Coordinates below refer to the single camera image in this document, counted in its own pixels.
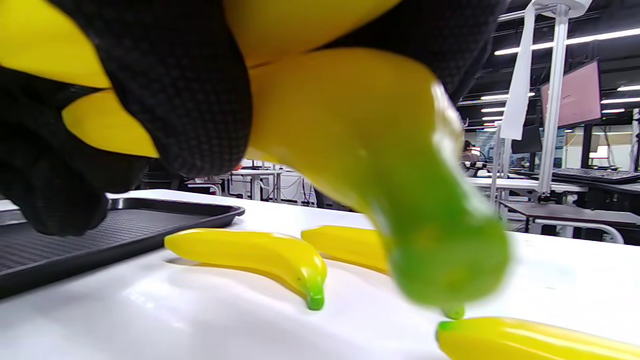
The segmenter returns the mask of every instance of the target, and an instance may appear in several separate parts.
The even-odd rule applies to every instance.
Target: computer monitor
[[[542,114],[547,118],[549,84],[540,88]],[[598,62],[583,65],[563,76],[558,127],[570,127],[602,118]]]
[[[542,138],[538,125],[525,126],[522,129],[522,139],[511,142],[512,154],[528,154],[542,151]]]

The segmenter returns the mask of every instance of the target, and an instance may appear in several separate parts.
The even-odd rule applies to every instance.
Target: table leg
[[[282,178],[280,177],[280,173],[275,174],[276,183],[275,183],[275,198],[276,202],[281,202],[282,198]]]
[[[262,200],[262,187],[260,186],[260,176],[251,176],[251,199],[252,200]]]

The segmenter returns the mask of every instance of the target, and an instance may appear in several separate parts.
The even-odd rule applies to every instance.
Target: banana
[[[47,0],[0,0],[0,66],[65,83],[111,87],[98,52]]]
[[[225,0],[247,66],[317,49],[367,24],[400,0]]]
[[[324,306],[326,265],[300,239],[253,231],[192,229],[165,237],[164,246],[182,258],[265,275],[301,295],[309,309]]]
[[[301,237],[329,259],[388,274],[382,239],[375,230],[325,225],[304,230]],[[464,305],[445,305],[440,310],[454,320],[465,316]]]
[[[429,69],[343,48],[252,69],[250,80],[248,158],[289,165],[366,214],[409,298],[462,304],[497,288],[507,237],[457,165],[460,118]]]
[[[151,136],[112,89],[84,96],[62,111],[67,129],[88,145],[105,151],[159,158]]]
[[[511,318],[441,322],[437,338],[452,360],[640,359],[640,348],[627,343]]]

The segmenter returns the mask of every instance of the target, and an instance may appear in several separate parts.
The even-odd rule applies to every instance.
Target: desk
[[[468,177],[474,186],[490,188],[490,177]],[[496,187],[503,190],[535,190],[538,188],[538,180],[531,179],[496,179]],[[551,190],[555,192],[585,192],[584,186],[564,183],[551,183]]]
[[[282,183],[280,181],[280,176],[282,175],[282,173],[284,173],[283,170],[245,170],[245,169],[240,169],[240,170],[235,170],[235,171],[231,171],[229,174],[229,176],[243,176],[243,177],[250,177],[251,178],[251,195],[252,195],[252,199],[254,199],[254,194],[258,194],[258,197],[260,196],[260,178],[261,177],[273,177],[273,198],[275,199],[275,202],[280,202],[281,200],[281,196],[282,196],[282,192],[281,192],[281,187],[282,187]],[[188,181],[187,182],[187,186],[190,188],[195,188],[195,187],[212,187],[215,186],[215,184],[211,184],[211,183],[196,183],[196,182],[191,182]]]
[[[299,236],[325,224],[371,226],[343,211],[169,190],[129,195],[243,206],[236,229]],[[639,247],[510,238],[505,283],[470,304],[469,316],[512,316],[640,345]],[[265,277],[150,252],[0,302],[0,359],[446,360],[435,343],[437,310],[407,302],[387,276],[327,265],[325,308],[311,312]]]
[[[622,234],[614,227],[638,228],[640,217],[622,211],[582,209],[577,206],[538,204],[534,202],[500,201],[502,205],[527,217],[525,232],[529,232],[529,219],[534,223],[558,225],[566,237],[573,237],[573,227],[598,229],[611,235],[610,242],[624,243]]]

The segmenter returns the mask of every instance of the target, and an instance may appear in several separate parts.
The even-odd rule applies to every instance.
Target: keyboard
[[[603,184],[630,184],[640,180],[640,173],[592,168],[555,168],[553,177]]]

